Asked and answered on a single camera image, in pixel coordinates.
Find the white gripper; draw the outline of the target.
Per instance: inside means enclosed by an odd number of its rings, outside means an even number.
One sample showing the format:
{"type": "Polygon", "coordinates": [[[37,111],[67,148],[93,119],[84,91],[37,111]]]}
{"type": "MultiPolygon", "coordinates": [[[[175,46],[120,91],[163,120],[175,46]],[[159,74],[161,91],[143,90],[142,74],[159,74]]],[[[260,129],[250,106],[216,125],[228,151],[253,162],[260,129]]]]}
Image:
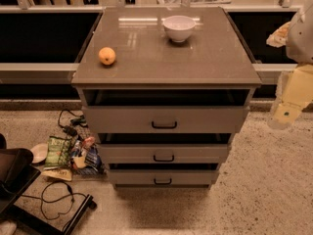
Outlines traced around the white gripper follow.
{"type": "Polygon", "coordinates": [[[292,71],[283,71],[277,99],[267,123],[272,129],[283,130],[313,101],[313,65],[298,64],[292,71]]]}

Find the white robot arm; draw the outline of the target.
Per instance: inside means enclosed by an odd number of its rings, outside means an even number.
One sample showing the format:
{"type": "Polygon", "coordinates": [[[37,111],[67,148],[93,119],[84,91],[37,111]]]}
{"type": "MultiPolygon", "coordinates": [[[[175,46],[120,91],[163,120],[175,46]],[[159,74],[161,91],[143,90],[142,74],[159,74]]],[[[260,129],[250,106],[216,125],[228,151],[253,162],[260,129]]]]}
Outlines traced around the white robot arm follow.
{"type": "Polygon", "coordinates": [[[266,40],[272,47],[286,47],[287,56],[296,61],[292,71],[282,71],[268,125],[286,129],[313,101],[313,8],[303,6],[266,40]]]}

